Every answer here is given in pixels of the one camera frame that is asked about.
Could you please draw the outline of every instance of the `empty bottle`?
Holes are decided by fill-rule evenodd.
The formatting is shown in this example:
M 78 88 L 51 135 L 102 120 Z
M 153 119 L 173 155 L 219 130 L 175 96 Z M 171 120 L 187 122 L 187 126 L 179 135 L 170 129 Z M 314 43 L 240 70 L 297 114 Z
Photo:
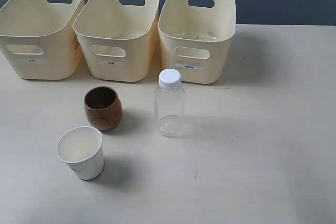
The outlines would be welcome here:
M 184 89 L 181 74 L 175 69 L 165 69 L 159 75 L 155 89 L 155 127 L 165 136 L 174 136 L 183 128 Z

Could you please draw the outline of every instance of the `storage bin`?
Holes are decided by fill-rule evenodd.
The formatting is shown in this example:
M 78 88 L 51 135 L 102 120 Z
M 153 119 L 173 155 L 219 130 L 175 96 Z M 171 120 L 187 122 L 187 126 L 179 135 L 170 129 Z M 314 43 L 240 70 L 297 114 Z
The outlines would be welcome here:
M 74 23 L 93 76 L 134 82 L 149 70 L 159 0 L 89 0 Z
M 166 0 L 159 20 L 163 68 L 177 69 L 183 81 L 215 82 L 235 24 L 235 0 Z
M 0 9 L 0 50 L 24 79 L 60 80 L 82 56 L 72 23 L 83 0 L 9 0 Z

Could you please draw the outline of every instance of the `wooden cup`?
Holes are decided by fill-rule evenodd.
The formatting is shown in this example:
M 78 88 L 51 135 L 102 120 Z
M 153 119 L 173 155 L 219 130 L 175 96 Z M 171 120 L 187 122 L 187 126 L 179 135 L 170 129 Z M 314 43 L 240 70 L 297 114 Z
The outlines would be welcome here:
M 91 89 L 84 98 L 85 114 L 90 124 L 100 131 L 118 126 L 122 118 L 122 106 L 116 91 L 109 87 Z

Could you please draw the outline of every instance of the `white paper cup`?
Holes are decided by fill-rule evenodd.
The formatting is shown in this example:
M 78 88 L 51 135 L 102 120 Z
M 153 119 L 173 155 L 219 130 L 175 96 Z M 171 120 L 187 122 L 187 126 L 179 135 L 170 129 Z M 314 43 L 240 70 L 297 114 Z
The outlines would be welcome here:
M 65 133 L 57 144 L 57 156 L 77 176 L 91 180 L 104 168 L 103 136 L 96 128 L 83 126 Z

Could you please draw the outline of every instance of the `bottle cap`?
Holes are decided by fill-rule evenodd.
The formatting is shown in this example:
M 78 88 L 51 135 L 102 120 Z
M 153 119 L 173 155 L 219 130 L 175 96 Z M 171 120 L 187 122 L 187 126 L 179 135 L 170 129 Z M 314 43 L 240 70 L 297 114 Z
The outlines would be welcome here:
M 161 71 L 159 85 L 162 89 L 177 89 L 181 85 L 180 72 L 172 68 Z

